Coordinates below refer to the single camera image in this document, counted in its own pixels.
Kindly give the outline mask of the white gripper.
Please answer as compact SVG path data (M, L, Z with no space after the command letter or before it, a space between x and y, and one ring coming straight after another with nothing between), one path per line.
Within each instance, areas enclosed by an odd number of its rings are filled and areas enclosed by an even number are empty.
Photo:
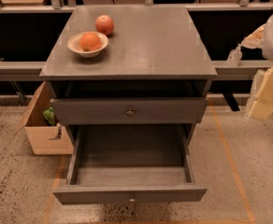
M273 62L273 14L266 26L261 25L241 41L247 49L262 49L263 56ZM246 104L248 117L266 120L273 114L273 67L259 69L253 78L250 98Z

